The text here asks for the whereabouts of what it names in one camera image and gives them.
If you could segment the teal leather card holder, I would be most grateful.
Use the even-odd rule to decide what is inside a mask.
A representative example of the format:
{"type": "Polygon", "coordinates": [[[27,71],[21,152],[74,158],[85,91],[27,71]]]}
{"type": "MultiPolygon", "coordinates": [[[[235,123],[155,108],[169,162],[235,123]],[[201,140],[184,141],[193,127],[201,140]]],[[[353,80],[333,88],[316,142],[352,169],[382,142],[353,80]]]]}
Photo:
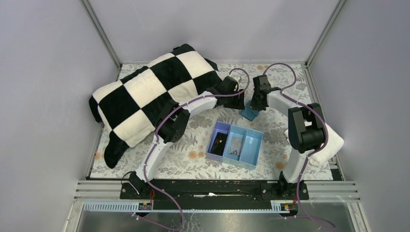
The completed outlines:
{"type": "Polygon", "coordinates": [[[245,104],[245,108],[241,110],[239,113],[243,118],[247,119],[248,121],[253,121],[259,115],[260,111],[253,110],[250,104],[251,101],[247,102],[245,104]]]}

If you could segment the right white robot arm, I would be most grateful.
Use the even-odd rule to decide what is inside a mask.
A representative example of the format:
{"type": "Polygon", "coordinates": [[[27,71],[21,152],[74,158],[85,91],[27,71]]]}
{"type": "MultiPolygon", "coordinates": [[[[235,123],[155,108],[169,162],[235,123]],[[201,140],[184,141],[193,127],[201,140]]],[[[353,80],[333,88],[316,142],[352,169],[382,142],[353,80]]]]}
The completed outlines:
{"type": "Polygon", "coordinates": [[[287,166],[281,171],[274,193],[293,199],[303,191],[303,174],[308,159],[326,141],[326,127],[321,106],[305,105],[284,94],[279,87],[271,87],[266,75],[253,78],[252,110],[275,108],[288,118],[288,139],[292,147],[287,166]]]}

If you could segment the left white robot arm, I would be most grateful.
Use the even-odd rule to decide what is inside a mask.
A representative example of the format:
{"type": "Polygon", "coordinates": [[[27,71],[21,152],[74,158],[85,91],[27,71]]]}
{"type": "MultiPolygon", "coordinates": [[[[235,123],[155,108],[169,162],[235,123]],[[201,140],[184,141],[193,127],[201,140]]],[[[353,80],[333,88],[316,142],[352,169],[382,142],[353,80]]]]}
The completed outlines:
{"type": "Polygon", "coordinates": [[[131,193],[137,198],[145,198],[151,193],[150,181],[171,145],[179,141],[185,133],[189,119],[203,111],[233,102],[236,96],[241,97],[250,84],[248,80],[244,89],[233,78],[226,76],[216,87],[208,88],[199,96],[187,101],[170,100],[160,113],[154,130],[154,137],[144,161],[139,167],[129,172],[127,184],[131,193]]]}

